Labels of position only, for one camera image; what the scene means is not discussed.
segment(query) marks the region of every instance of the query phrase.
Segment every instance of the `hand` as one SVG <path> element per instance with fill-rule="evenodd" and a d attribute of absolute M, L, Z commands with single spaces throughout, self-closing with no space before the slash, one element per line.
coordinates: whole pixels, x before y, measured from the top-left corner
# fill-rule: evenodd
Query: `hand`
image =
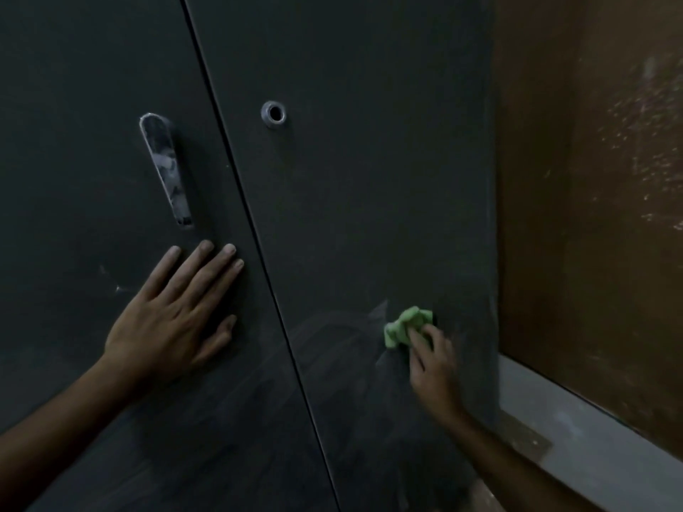
<path fill-rule="evenodd" d="M 422 333 L 431 337 L 434 351 L 415 329 L 408 328 L 412 344 L 411 386 L 431 416 L 442 426 L 448 426 L 465 413 L 457 386 L 453 344 L 432 325 L 422 327 Z"/>
<path fill-rule="evenodd" d="M 200 366 L 229 343 L 234 315 L 204 342 L 200 334 L 244 262 L 238 259 L 229 266 L 235 247 L 227 244 L 202 267 L 212 249 L 211 242 L 202 241 L 170 280 L 180 248 L 166 252 L 111 328 L 102 362 L 137 382 L 167 382 Z"/>

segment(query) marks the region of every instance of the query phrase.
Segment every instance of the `floor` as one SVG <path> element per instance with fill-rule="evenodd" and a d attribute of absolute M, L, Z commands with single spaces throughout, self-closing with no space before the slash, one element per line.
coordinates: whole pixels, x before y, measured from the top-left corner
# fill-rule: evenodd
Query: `floor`
<path fill-rule="evenodd" d="M 683 462 L 506 356 L 500 381 L 502 436 L 551 474 L 608 512 L 681 509 Z M 474 500 L 500 510 L 483 486 Z"/>

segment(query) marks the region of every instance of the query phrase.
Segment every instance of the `door handle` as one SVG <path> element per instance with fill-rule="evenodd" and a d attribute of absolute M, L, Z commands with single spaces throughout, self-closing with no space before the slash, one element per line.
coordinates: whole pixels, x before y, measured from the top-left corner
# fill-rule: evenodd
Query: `door handle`
<path fill-rule="evenodd" d="M 187 230 L 194 228 L 195 222 L 190 214 L 187 195 L 180 178 L 178 156 L 175 154 L 171 135 L 172 128 L 171 121 L 158 114 L 146 113 L 140 117 L 140 131 L 171 205 L 175 222 L 181 229 Z"/>

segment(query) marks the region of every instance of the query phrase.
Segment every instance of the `forearm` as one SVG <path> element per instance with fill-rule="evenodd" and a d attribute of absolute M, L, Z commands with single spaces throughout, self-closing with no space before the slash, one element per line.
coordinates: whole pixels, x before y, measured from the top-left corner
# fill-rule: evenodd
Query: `forearm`
<path fill-rule="evenodd" d="M 600 510 L 500 441 L 467 413 L 454 416 L 447 429 L 508 512 Z"/>
<path fill-rule="evenodd" d="M 0 437 L 0 508 L 22 510 L 131 400 L 135 380 L 106 360 Z"/>

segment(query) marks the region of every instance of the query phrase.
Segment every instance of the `left hand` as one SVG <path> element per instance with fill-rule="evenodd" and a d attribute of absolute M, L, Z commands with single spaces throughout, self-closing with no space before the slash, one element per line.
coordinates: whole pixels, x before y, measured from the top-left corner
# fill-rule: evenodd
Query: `left hand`
<path fill-rule="evenodd" d="M 202 365 L 229 343 L 234 315 L 204 342 L 200 334 L 244 262 L 231 264 L 235 247 L 227 244 L 202 266 L 212 249 L 210 241 L 202 241 L 170 280 L 180 248 L 166 252 L 111 328 L 101 361 L 137 381 L 154 384 Z"/>

